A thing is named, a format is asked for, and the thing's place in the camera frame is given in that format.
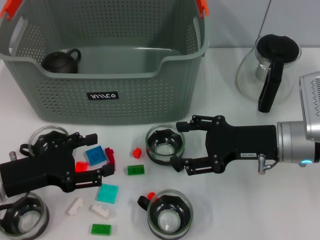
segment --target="ventilation holes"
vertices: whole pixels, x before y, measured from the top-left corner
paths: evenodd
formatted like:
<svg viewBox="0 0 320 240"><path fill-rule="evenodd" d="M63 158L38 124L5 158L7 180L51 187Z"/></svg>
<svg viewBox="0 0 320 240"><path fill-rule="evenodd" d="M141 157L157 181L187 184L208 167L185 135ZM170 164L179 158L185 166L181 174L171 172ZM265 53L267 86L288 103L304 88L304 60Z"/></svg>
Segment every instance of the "ventilation holes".
<svg viewBox="0 0 320 240"><path fill-rule="evenodd" d="M30 57L40 64L45 57L45 39L38 26L30 24L17 51L18 57Z"/></svg>
<svg viewBox="0 0 320 240"><path fill-rule="evenodd" d="M85 40L142 38L154 40L171 17L172 0L66 0L67 26Z"/></svg>
<svg viewBox="0 0 320 240"><path fill-rule="evenodd" d="M186 33L186 54L194 54L198 51L198 42L194 26L190 24Z"/></svg>
<svg viewBox="0 0 320 240"><path fill-rule="evenodd" d="M162 79L44 79L37 87L43 106L66 118L124 120L161 118L172 113L174 87ZM119 101L89 101L87 93L118 91Z"/></svg>

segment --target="glass pitcher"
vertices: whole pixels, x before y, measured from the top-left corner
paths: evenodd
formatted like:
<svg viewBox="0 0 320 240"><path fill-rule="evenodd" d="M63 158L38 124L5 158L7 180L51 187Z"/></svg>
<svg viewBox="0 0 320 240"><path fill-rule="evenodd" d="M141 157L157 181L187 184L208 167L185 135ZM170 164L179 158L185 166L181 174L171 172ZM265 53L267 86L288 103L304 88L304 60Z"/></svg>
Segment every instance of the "glass pitcher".
<svg viewBox="0 0 320 240"><path fill-rule="evenodd" d="M248 99L258 101L258 110L268 113L291 93L297 78L301 47L285 35L260 36L243 59L236 85Z"/></svg>

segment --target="sticker label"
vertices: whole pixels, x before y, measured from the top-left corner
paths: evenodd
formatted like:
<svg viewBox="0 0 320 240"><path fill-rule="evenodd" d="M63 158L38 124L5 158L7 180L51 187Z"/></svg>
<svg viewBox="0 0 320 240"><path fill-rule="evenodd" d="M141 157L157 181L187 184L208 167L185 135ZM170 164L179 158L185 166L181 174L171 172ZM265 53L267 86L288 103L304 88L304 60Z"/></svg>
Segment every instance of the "sticker label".
<svg viewBox="0 0 320 240"><path fill-rule="evenodd" d="M257 154L256 153L240 153L242 158L256 158Z"/></svg>
<svg viewBox="0 0 320 240"><path fill-rule="evenodd" d="M115 100L119 99L117 91L104 91L104 92L87 92L89 100Z"/></svg>

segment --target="gray plastic basket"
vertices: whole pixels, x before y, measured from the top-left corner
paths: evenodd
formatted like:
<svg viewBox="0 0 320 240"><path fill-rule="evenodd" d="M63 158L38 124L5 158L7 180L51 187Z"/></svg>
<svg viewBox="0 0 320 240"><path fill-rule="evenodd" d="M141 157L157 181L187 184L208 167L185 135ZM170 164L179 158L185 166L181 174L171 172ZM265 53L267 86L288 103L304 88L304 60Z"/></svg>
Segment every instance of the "gray plastic basket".
<svg viewBox="0 0 320 240"><path fill-rule="evenodd" d="M176 121L189 111L209 47L197 1L23 0L0 19L0 59L46 121ZM49 53L73 48L82 53L78 74L41 67Z"/></svg>

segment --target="white lego brick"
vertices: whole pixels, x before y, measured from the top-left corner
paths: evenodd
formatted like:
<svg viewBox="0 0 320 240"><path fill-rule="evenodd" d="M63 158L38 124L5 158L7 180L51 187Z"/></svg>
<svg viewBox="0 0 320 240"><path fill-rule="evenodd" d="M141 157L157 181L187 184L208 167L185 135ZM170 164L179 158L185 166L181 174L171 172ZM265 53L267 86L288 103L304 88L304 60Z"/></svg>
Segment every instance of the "white lego brick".
<svg viewBox="0 0 320 240"><path fill-rule="evenodd" d="M84 205L84 200L81 197L76 197L65 213L69 216L75 216L78 214L79 208Z"/></svg>
<svg viewBox="0 0 320 240"><path fill-rule="evenodd" d="M102 207L101 205L92 205L90 207L90 210L92 210L94 213L98 214L99 216L107 219L109 217L110 211L109 209L106 209L104 207Z"/></svg>

